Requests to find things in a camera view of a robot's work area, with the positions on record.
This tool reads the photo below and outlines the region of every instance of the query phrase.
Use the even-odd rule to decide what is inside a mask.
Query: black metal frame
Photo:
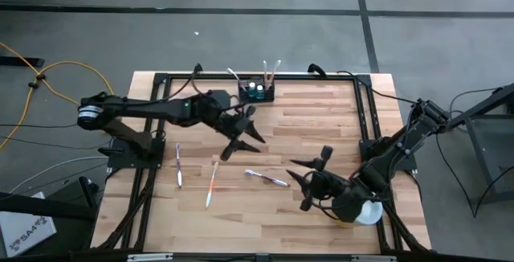
[[[256,74],[240,74],[239,78],[245,79],[256,76]],[[169,96],[171,92],[171,84],[173,80],[188,79],[190,78],[189,73],[156,73],[153,78],[153,86],[150,94],[150,100],[156,100],[160,86],[164,86],[164,96]],[[361,94],[361,82],[366,82],[366,96],[369,102],[371,124],[373,125],[373,132],[375,138],[381,136],[380,124],[378,122],[377,108],[372,91],[369,89],[371,84],[371,78],[369,75],[330,75],[330,76],[318,76],[315,74],[275,74],[275,80],[333,80],[333,81],[351,81],[353,83],[354,94],[357,102],[357,114],[359,117],[359,126],[361,128],[362,141],[369,141],[369,134],[367,129],[367,122],[364,110],[364,103]],[[228,74],[199,74],[195,77],[196,80],[233,80],[233,76]],[[152,119],[147,119],[145,122],[145,132],[150,132],[152,128]],[[159,120],[157,125],[157,136],[156,138],[163,139],[165,121]],[[157,175],[157,169],[149,169],[149,176],[140,192],[141,179],[145,169],[136,168],[134,174],[133,188],[130,196],[128,205],[128,211],[125,217],[121,220],[116,230],[108,237],[108,239],[101,244],[99,249],[113,249],[119,239],[121,239],[121,248],[134,249],[143,251],[145,244],[146,229],[148,227],[149,211],[152,202],[153,187],[155,184],[155,178]],[[15,211],[22,213],[30,213],[35,215],[46,215],[54,217],[64,217],[73,219],[94,219],[97,214],[96,207],[80,207],[67,203],[59,203],[54,201],[47,201],[41,199],[33,199],[29,197],[22,197],[18,195],[10,195],[0,193],[0,199],[4,199],[0,204],[0,210],[2,211]],[[133,245],[130,245],[130,236],[133,229],[133,218],[136,213],[143,207],[141,222],[137,233],[137,240]],[[402,249],[402,242],[400,235],[393,227],[394,233],[394,245],[396,249]],[[390,249],[387,244],[386,234],[383,222],[380,220],[377,223],[377,234],[378,242],[380,245],[381,252]]]
[[[466,125],[467,131],[469,132],[469,137],[475,150],[476,158],[488,185],[492,183],[493,179],[500,176],[501,172],[498,169],[498,165],[491,165],[487,163],[486,158],[483,155],[483,147],[479,142],[473,121],[476,119],[512,118],[513,115],[506,114],[485,115],[486,113],[489,113],[502,104],[508,103],[510,100],[512,100],[512,98],[514,98],[514,83],[505,86],[503,89],[493,93],[485,100],[479,102],[477,105],[458,115],[456,118],[452,119],[448,126],[445,128],[445,132],[447,132],[456,128],[457,126]],[[492,185],[490,194],[483,199],[482,203],[496,203],[512,199],[514,199],[514,190],[508,190],[504,186],[504,181],[500,179]],[[478,201],[479,198],[471,200],[471,202],[474,204],[477,204]]]
[[[239,79],[247,79],[251,77],[257,76],[256,74],[245,74],[241,73],[239,74]],[[151,100],[154,100],[157,98],[157,90],[159,85],[162,83],[163,80],[166,80],[165,84],[167,85],[165,87],[165,94],[169,94],[171,82],[173,80],[184,80],[190,78],[189,73],[156,73],[154,80],[153,80],[153,88],[152,88],[152,95]],[[365,116],[365,110],[364,110],[364,103],[362,100],[362,94],[361,94],[361,81],[366,82],[366,96],[369,102],[369,110],[370,110],[370,117],[371,117],[371,124],[373,125],[373,133],[375,136],[375,139],[378,139],[381,136],[381,130],[380,130],[380,124],[378,121],[378,114],[377,114],[377,107],[375,104],[375,99],[373,96],[373,92],[370,90],[370,87],[372,86],[371,83],[371,77],[370,75],[357,75],[357,78],[350,75],[330,75],[327,77],[324,76],[318,76],[313,74],[275,74],[275,80],[335,80],[335,81],[352,81],[353,82],[353,90],[356,97],[357,102],[357,115],[359,117],[359,125],[361,128],[361,135],[362,135],[362,141],[369,141],[369,135],[368,135],[368,129],[367,129],[367,122],[366,122],[366,116]],[[199,74],[195,76],[196,80],[233,80],[234,77],[225,73],[209,73],[209,74]],[[162,126],[164,126],[164,121],[159,122],[159,128],[157,129],[158,132],[160,132],[159,129],[162,123]],[[145,124],[145,131],[149,131],[151,128],[151,121],[147,120],[147,123]],[[130,198],[130,205],[132,206],[135,201],[137,200],[137,193],[139,191],[139,184],[141,182],[141,176],[142,176],[142,169],[137,169],[136,174],[134,176],[134,183],[133,183],[133,190],[131,193]],[[153,189],[153,183],[155,182],[155,177],[152,178],[152,189]],[[145,214],[145,209],[148,209],[149,212],[149,204],[151,203],[151,195],[148,197],[149,202],[147,202],[145,205],[148,204],[143,209],[143,215],[141,216],[141,224],[140,224],[140,230],[137,235],[137,242],[134,245],[134,248],[138,248],[142,250],[144,246],[145,241],[145,229],[148,225],[148,214]],[[394,209],[394,201],[391,202],[390,206]],[[402,239],[394,225],[391,225],[392,231],[393,231],[393,238],[394,238],[394,248],[402,250]],[[128,248],[129,247],[129,239],[132,232],[132,222],[127,227],[127,231],[124,233],[121,247],[122,248]],[[382,219],[377,223],[377,235],[378,235],[378,243],[380,246],[381,252],[384,252],[387,249],[390,249],[387,239],[386,239],[386,231],[384,228],[384,223]]]

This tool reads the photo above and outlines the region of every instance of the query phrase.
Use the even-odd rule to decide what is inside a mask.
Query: white object
[[[275,66],[273,67],[273,73],[275,73],[276,69],[280,66],[282,60],[276,60]]]
[[[44,199],[43,192],[32,198]],[[18,256],[57,232],[51,217],[0,212],[0,227],[8,257]]]
[[[214,175],[216,174],[217,169],[218,169],[218,162],[216,162],[214,164],[214,169],[212,170],[212,177],[210,177],[209,193],[207,193],[206,208],[208,208],[209,204],[210,204],[210,197],[212,196],[212,189],[214,186]]]
[[[253,170],[245,170],[244,172],[245,172],[245,174],[249,174],[249,175],[256,175],[256,176],[261,177],[261,178],[263,178],[263,179],[265,179],[265,180],[268,180],[268,181],[270,181],[270,182],[274,182],[275,184],[280,185],[280,186],[285,186],[285,187],[290,187],[290,186],[291,186],[291,185],[289,185],[289,184],[288,184],[288,183],[286,183],[286,182],[280,181],[279,179],[276,179],[276,178],[270,178],[270,177],[268,177],[268,176],[266,176],[266,175],[256,173],[256,172],[254,172]]]
[[[381,202],[365,201],[362,205],[361,214],[355,219],[354,223],[360,225],[373,225],[382,217],[384,208]]]
[[[241,84],[241,80],[239,80],[239,76],[237,74],[235,74],[234,70],[227,68],[226,71],[229,72],[231,75],[233,75],[235,77],[235,79],[238,81],[238,84],[241,86],[241,89],[246,91],[244,86]]]
[[[178,188],[182,188],[182,166],[180,163],[180,145],[177,143],[175,146],[175,149],[177,149],[177,183]]]
[[[171,261],[173,253],[152,253],[128,255],[127,262],[146,262],[146,261]]]

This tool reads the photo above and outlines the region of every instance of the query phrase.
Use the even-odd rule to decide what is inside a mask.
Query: toothbrush
[[[182,188],[182,167],[180,165],[180,156],[178,154],[180,152],[180,145],[178,143],[177,143],[176,149],[177,149],[177,183],[178,183],[178,188],[181,189]]]
[[[280,181],[280,180],[278,180],[276,178],[270,178],[270,177],[265,176],[263,174],[258,174],[256,172],[254,172],[253,170],[245,170],[244,172],[245,172],[245,174],[256,175],[256,176],[261,177],[261,178],[263,178],[265,180],[268,180],[270,182],[274,182],[275,184],[280,185],[280,186],[285,186],[285,187],[290,187],[291,186],[291,185],[289,185],[286,182],[282,182],[282,181]]]
[[[214,169],[212,171],[212,177],[210,177],[209,193],[207,193],[207,200],[206,200],[206,209],[209,207],[209,204],[210,204],[210,197],[212,196],[212,188],[214,186],[214,175],[216,174],[217,169],[218,169],[218,162],[216,162],[214,164]]]

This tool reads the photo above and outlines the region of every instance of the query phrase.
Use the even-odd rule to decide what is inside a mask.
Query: wire
[[[457,100],[457,98],[463,96],[463,95],[466,95],[466,94],[470,94],[470,93],[477,93],[477,92],[487,92],[487,91],[491,91],[491,90],[496,90],[498,87],[495,87],[495,88],[485,88],[485,89],[478,89],[478,90],[470,90],[470,91],[466,91],[466,92],[462,92],[462,93],[459,93],[457,94],[457,96],[455,96],[452,100],[451,100],[451,103],[450,103],[450,121],[453,119],[453,117],[451,116],[451,113],[458,113],[458,112],[461,112],[463,113],[462,111],[460,110],[453,110],[453,104],[455,103],[455,101]],[[460,129],[458,127],[455,128],[457,131],[461,132],[461,133],[467,133],[467,130],[465,129]]]
[[[108,158],[108,157],[102,157],[102,156],[100,156],[100,157],[74,158],[74,159],[71,159],[71,160],[69,160],[69,161],[60,162],[60,163],[55,164],[55,165],[53,165],[53,166],[51,166],[51,167],[49,167],[49,168],[47,168],[47,169],[45,169],[45,170],[40,171],[39,173],[37,173],[37,174],[33,175],[32,177],[30,177],[30,178],[26,179],[25,181],[20,182],[17,186],[15,186],[12,190],[10,190],[9,194],[12,194],[12,193],[13,193],[15,190],[17,190],[20,186],[25,185],[26,183],[30,182],[31,180],[33,180],[33,179],[37,178],[38,176],[40,176],[40,175],[42,175],[42,174],[46,173],[48,170],[53,170],[53,169],[54,169],[54,168],[56,168],[56,167],[64,166],[64,165],[69,164],[69,163],[71,163],[71,162],[80,162],[80,161],[86,161],[86,160],[90,160],[90,159],[101,159],[101,158]]]
[[[17,193],[17,194],[11,194],[11,195],[8,195],[8,196],[6,196],[5,198],[0,199],[0,202],[1,202],[1,201],[5,201],[5,200],[7,200],[7,199],[10,199],[10,198],[12,198],[12,197],[19,196],[19,195],[21,195],[21,194],[28,193],[28,192],[30,192],[31,190],[36,190],[36,189],[42,188],[42,187],[44,187],[44,186],[48,186],[48,185],[50,185],[50,184],[52,184],[52,183],[54,183],[54,182],[59,182],[59,181],[62,181],[62,180],[64,180],[64,179],[71,178],[71,177],[73,177],[73,176],[75,176],[75,175],[77,175],[77,174],[82,174],[82,173],[85,173],[85,172],[87,172],[87,171],[89,171],[89,170],[97,169],[97,168],[99,168],[99,167],[101,167],[101,166],[105,166],[105,165],[107,165],[107,163],[103,163],[103,164],[100,164],[100,165],[98,165],[98,166],[92,166],[92,167],[90,167],[90,168],[87,168],[86,170],[81,170],[81,171],[76,172],[76,173],[74,173],[74,174],[70,174],[70,175],[68,175],[68,176],[66,176],[66,177],[64,177],[64,178],[59,178],[59,179],[53,180],[53,181],[51,181],[51,182],[46,182],[46,183],[44,183],[44,184],[42,184],[42,185],[39,185],[39,186],[33,186],[33,187],[31,187],[30,189],[28,189],[28,190],[24,190],[24,191],[19,192],[19,193]]]
[[[108,87],[109,91],[111,92],[111,94],[114,94],[114,91],[112,90],[112,87],[111,85],[109,84],[109,82],[107,81],[107,79],[102,76],[102,74],[96,70],[95,68],[92,68],[91,66],[89,65],[86,65],[84,63],[80,63],[80,62],[76,62],[76,61],[61,61],[61,62],[58,62],[58,63],[53,63],[49,66],[46,66],[43,70],[41,70],[41,72],[38,72],[25,58],[23,58],[18,52],[16,52],[15,50],[11,49],[9,46],[5,45],[4,43],[1,43],[0,42],[0,46],[4,47],[5,49],[7,49],[8,51],[10,51],[12,54],[16,55],[18,58],[21,59],[21,61],[23,61],[30,69],[32,69],[32,71],[34,71],[34,73],[36,74],[36,76],[39,76],[41,74],[43,74],[46,70],[49,70],[57,65],[60,65],[60,64],[65,64],[65,63],[69,63],[69,64],[76,64],[76,65],[80,65],[80,66],[83,66],[87,69],[90,69],[92,71],[94,71],[106,84],[106,86]],[[38,80],[37,78],[34,78],[34,81],[33,83],[37,84]],[[72,98],[68,97],[68,96],[65,96],[64,94],[62,93],[59,93],[57,92],[56,90],[54,90],[50,84],[46,81],[46,80],[42,80],[42,82],[47,86],[48,90],[50,90],[50,92],[52,92],[53,94],[61,97],[61,98],[64,98],[65,100],[68,100],[70,102],[72,102],[73,104],[76,104],[76,105],[79,105],[79,103],[75,100],[73,100]],[[29,107],[29,104],[31,102],[31,97],[32,97],[32,93],[34,92],[34,88],[30,88],[29,89],[29,92],[27,93],[27,98],[25,100],[25,106],[23,107],[23,112],[22,112],[22,116],[20,117],[19,121],[18,121],[18,126],[14,127],[13,130],[9,133],[9,135],[7,136],[8,138],[3,141],[2,144],[0,144],[0,150],[3,149],[3,147],[7,144],[7,142],[9,142],[10,138],[18,131],[19,129],[19,125],[21,125],[23,123],[23,121],[25,120],[25,117],[27,116],[27,111],[28,111],[28,107]]]
[[[131,104],[130,106],[134,107],[134,106],[151,105],[151,104],[158,104],[158,103],[161,103],[161,102],[166,102],[166,101],[174,98],[178,93],[180,93],[182,90],[184,90],[184,88],[186,88],[187,84],[189,84],[194,79],[194,77],[196,76],[196,73],[197,72],[196,72],[196,68],[195,68],[193,70],[193,73],[191,73],[190,78],[174,94],[172,94],[172,95],[170,95],[168,97],[164,97],[164,98],[158,99],[158,100],[152,100],[152,101],[148,101],[148,102],[141,102],[141,103],[138,103],[138,104]],[[117,103],[109,103],[109,102],[104,102],[104,103],[100,103],[100,104],[101,105],[119,105]]]
[[[163,130],[163,129],[155,129],[154,131],[150,132],[150,134],[152,134],[152,133],[161,133],[162,134],[162,138],[166,137],[166,131]]]
[[[439,144],[439,135],[435,135],[435,140],[437,141],[437,147],[439,148],[439,152],[441,153],[441,157],[443,157],[443,160],[444,162],[446,163],[446,165],[448,166],[448,169],[450,169],[450,172],[453,174],[453,176],[455,177],[455,179],[457,180],[457,183],[459,184],[460,188],[463,190],[463,193],[464,195],[466,196],[466,200],[467,200],[467,205],[469,206],[470,210],[471,210],[471,214],[473,215],[473,218],[476,218],[476,216],[478,215],[479,213],[479,208],[480,208],[480,204],[482,203],[483,201],[483,198],[485,198],[485,195],[488,193],[488,191],[492,188],[492,186],[494,186],[494,184],[500,180],[501,177],[503,177],[508,171],[514,169],[514,166],[511,166],[509,167],[508,169],[506,169],[503,173],[501,173],[497,178],[495,178],[490,184],[489,186],[487,186],[486,190],[483,192],[482,196],[480,197],[479,199],[479,202],[477,203],[476,205],[476,209],[473,210],[473,206],[471,205],[471,200],[469,199],[469,195],[467,194],[466,192],[466,189],[464,189],[464,186],[463,184],[460,182],[459,178],[457,177],[457,174],[453,171],[453,169],[451,168],[450,164],[448,163],[447,159],[445,158],[444,154],[443,154],[443,150],[441,149],[441,145]]]
[[[435,135],[435,141],[437,142],[437,147],[439,149],[439,152],[441,153],[441,157],[443,158],[444,163],[447,164],[448,169],[450,169],[450,172],[453,174],[453,176],[457,180],[457,183],[459,184],[460,188],[463,190],[463,193],[466,196],[467,205],[469,206],[471,213],[473,214],[474,210],[473,210],[473,206],[471,205],[471,200],[469,199],[469,195],[467,194],[466,189],[464,189],[463,184],[460,182],[459,178],[457,177],[457,174],[451,168],[450,163],[448,163],[447,158],[444,156],[443,150],[441,149],[441,145],[439,144],[439,135],[438,134]]]
[[[95,72],[101,79],[102,81],[105,83],[105,86],[107,87],[107,89],[109,90],[109,92],[111,94],[114,95],[114,90],[112,89],[112,86],[111,84],[108,82],[107,78],[105,78],[102,73],[100,73],[100,71],[98,71],[98,69],[95,69],[85,63],[82,63],[82,62],[77,62],[77,61],[69,61],[69,60],[65,60],[65,61],[59,61],[59,62],[56,62],[56,63],[53,63],[53,64],[50,64],[48,66],[46,66],[45,68],[43,68],[41,70],[41,72],[39,74],[43,74],[44,72],[46,72],[47,70],[50,70],[56,66],[59,66],[59,65],[63,65],[63,64],[74,64],[74,65],[79,65],[83,68],[87,68],[89,70],[91,70],[92,72]]]
[[[412,180],[416,183],[416,186],[418,186],[418,192],[419,192],[419,199],[421,200],[421,202],[423,202],[423,196],[422,196],[422,193],[421,193],[421,187],[419,185],[419,182],[418,180],[416,179],[416,177],[414,176],[414,174],[412,174],[412,172],[410,172],[410,170],[404,170],[404,172],[409,175]]]
[[[337,218],[337,217],[334,217],[334,216],[330,215],[330,214],[326,211],[326,207],[321,206],[321,201],[320,201],[320,200],[318,200],[318,204],[317,204],[317,205],[316,205],[315,203],[312,203],[312,205],[313,205],[314,207],[316,207],[316,208],[320,209],[320,210],[323,212],[323,214],[325,214],[325,215],[326,215],[327,217],[329,217],[330,219],[335,220],[335,221],[339,221],[339,220],[341,220],[341,219],[339,219],[339,218]]]
[[[498,181],[501,177],[503,177],[509,170],[512,170],[514,169],[514,166],[511,166],[509,167],[508,169],[506,169],[503,173],[501,173],[501,175],[498,176],[498,178],[495,178],[494,181],[492,181],[489,186],[487,187],[487,189],[483,192],[482,196],[480,197],[479,199],[479,202],[478,204],[476,205],[476,209],[475,209],[475,213],[473,214],[473,217],[476,218],[476,216],[478,215],[479,213],[479,208],[480,208],[480,204],[482,203],[483,201],[483,198],[485,197],[485,195],[488,193],[488,191],[491,189],[491,187],[495,184],[496,181]]]
[[[238,104],[241,104],[241,100],[239,99],[239,96],[236,96],[236,95],[231,95],[230,98],[235,98],[237,101],[238,101]],[[238,112],[238,113],[242,113],[244,114],[244,108],[241,108],[242,110],[239,111],[239,109],[237,108],[235,111]]]
[[[360,83],[362,83],[362,85],[364,85],[367,88],[369,88],[369,90],[371,90],[372,92],[377,93],[379,96],[383,96],[383,97],[392,98],[392,99],[395,99],[395,100],[404,101],[404,102],[407,102],[407,103],[410,103],[410,104],[416,104],[416,102],[412,101],[412,100],[408,100],[408,99],[405,99],[405,98],[396,97],[396,96],[390,96],[390,95],[387,95],[387,94],[380,93],[380,92],[376,91],[375,89],[373,89],[373,87],[369,86],[366,82],[362,81],[358,76],[354,75],[352,72],[347,72],[346,70],[340,70],[340,71],[338,71],[336,73],[341,73],[341,72],[349,74],[351,77],[353,77],[356,80],[358,80]]]
[[[107,142],[105,142],[105,143],[103,143],[101,145],[95,145],[95,146],[91,146],[91,147],[87,147],[87,148],[80,148],[80,147],[67,146],[67,145],[47,144],[47,143],[42,143],[42,142],[37,142],[37,141],[26,141],[26,140],[23,140],[23,139],[13,138],[13,137],[3,137],[3,136],[0,136],[0,138],[5,138],[6,140],[12,140],[12,141],[20,141],[20,142],[30,143],[30,144],[33,144],[33,145],[45,145],[45,146],[59,147],[59,148],[63,148],[63,149],[96,149],[96,148],[99,148],[102,145],[106,145],[106,144],[108,144],[110,142],[110,141],[107,141]]]
[[[19,126],[19,127],[33,127],[33,128],[41,128],[41,129],[65,129],[72,126],[76,126],[77,124],[72,125],[2,125],[0,126]]]

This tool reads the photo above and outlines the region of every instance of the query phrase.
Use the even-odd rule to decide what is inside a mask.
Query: white cable
[[[60,162],[60,163],[58,163],[58,164],[56,164],[56,165],[53,165],[53,166],[49,167],[49,168],[48,168],[48,169],[46,169],[46,170],[41,171],[40,173],[37,173],[37,174],[33,175],[32,177],[30,177],[30,178],[26,179],[25,181],[23,181],[23,182],[19,183],[17,186],[15,186],[15,187],[14,187],[14,189],[10,190],[9,194],[12,194],[12,193],[13,193],[15,190],[17,190],[20,186],[25,185],[26,183],[30,182],[31,180],[33,180],[33,179],[37,178],[38,176],[40,176],[40,175],[42,175],[42,174],[46,173],[48,170],[52,170],[52,169],[54,169],[54,168],[56,168],[56,167],[58,167],[58,166],[64,166],[64,165],[66,165],[66,164],[68,164],[68,163],[70,163],[70,162],[79,162],[79,161],[85,161],[85,160],[90,160],[90,159],[101,159],[101,158],[108,158],[108,157],[85,157],[85,158],[75,158],[75,159],[72,159],[72,160],[69,160],[69,161]]]
[[[240,82],[239,76],[237,74],[235,74],[234,70],[227,68],[226,71],[229,72],[231,75],[233,75],[235,77],[235,79],[237,79]]]

